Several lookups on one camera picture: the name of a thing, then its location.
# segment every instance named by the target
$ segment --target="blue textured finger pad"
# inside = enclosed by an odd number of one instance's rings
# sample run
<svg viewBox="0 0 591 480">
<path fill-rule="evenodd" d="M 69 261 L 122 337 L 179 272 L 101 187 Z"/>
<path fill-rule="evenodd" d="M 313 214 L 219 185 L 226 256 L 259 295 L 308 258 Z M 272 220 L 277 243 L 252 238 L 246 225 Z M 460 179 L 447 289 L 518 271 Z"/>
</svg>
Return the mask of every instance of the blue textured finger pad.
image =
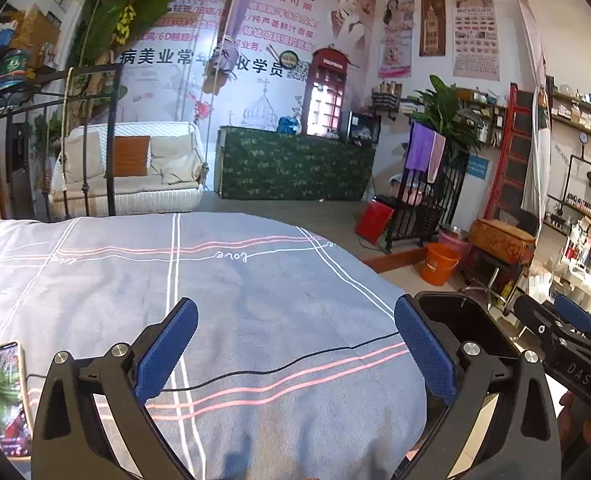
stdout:
<svg viewBox="0 0 591 480">
<path fill-rule="evenodd" d="M 395 303 L 395 326 L 411 351 L 431 393 L 450 405 L 457 395 L 453 363 L 429 327 L 402 296 Z"/>
<path fill-rule="evenodd" d="M 555 309 L 577 330 L 584 334 L 591 332 L 591 314 L 582 310 L 566 296 L 555 298 Z"/>
<path fill-rule="evenodd" d="M 135 396 L 141 404 L 160 395 L 195 329 L 197 305 L 186 300 L 140 361 Z"/>
</svg>

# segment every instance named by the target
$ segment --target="metal bolt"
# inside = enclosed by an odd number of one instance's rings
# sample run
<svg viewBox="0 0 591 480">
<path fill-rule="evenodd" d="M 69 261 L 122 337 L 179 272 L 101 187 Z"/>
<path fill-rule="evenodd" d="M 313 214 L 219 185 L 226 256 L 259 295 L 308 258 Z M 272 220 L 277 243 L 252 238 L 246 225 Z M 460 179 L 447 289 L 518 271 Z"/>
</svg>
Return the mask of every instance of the metal bolt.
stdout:
<svg viewBox="0 0 591 480">
<path fill-rule="evenodd" d="M 129 346 L 125 345 L 124 343 L 118 343 L 111 349 L 111 353 L 115 357 L 122 357 L 129 351 Z"/>
<path fill-rule="evenodd" d="M 530 363 L 538 362 L 538 356 L 533 350 L 527 350 L 525 352 L 525 359 Z"/>
<path fill-rule="evenodd" d="M 477 355 L 480 353 L 480 347 L 477 343 L 473 343 L 471 341 L 464 343 L 463 345 L 464 353 L 467 355 Z"/>
<path fill-rule="evenodd" d="M 65 362 L 67 359 L 69 358 L 69 352 L 65 352 L 64 350 L 62 350 L 61 352 L 57 352 L 57 354 L 55 354 L 55 358 L 53 359 L 57 364 L 61 365 L 63 362 Z"/>
</svg>

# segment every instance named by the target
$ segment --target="orange bucket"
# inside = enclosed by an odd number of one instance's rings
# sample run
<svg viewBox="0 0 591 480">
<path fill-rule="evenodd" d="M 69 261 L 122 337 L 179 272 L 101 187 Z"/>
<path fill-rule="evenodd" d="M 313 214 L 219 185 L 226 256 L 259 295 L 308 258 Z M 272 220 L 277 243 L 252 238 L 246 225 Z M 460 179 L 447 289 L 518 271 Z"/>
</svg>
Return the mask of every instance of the orange bucket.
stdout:
<svg viewBox="0 0 591 480">
<path fill-rule="evenodd" d="M 427 259 L 420 272 L 422 279 L 431 285 L 444 285 L 459 261 L 460 255 L 453 249 L 442 244 L 429 244 Z"/>
</svg>

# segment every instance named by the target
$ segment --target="smartphone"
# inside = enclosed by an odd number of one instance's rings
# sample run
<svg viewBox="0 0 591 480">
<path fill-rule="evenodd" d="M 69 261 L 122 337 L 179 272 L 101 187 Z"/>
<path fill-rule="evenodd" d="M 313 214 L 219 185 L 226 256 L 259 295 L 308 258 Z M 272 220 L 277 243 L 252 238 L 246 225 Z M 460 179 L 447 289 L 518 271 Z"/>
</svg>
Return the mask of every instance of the smartphone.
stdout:
<svg viewBox="0 0 591 480">
<path fill-rule="evenodd" d="M 32 432 L 24 359 L 17 341 L 0 345 L 0 447 L 10 460 L 31 458 Z"/>
</svg>

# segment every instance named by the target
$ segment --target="green counter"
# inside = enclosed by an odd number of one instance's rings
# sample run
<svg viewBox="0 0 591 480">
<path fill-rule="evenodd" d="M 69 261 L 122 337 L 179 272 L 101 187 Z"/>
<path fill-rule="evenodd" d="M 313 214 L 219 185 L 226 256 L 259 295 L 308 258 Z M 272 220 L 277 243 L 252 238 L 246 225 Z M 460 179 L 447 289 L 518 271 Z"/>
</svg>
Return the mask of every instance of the green counter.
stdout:
<svg viewBox="0 0 591 480">
<path fill-rule="evenodd" d="M 234 200 L 361 200 L 374 156 L 323 137 L 223 126 L 215 190 Z"/>
</svg>

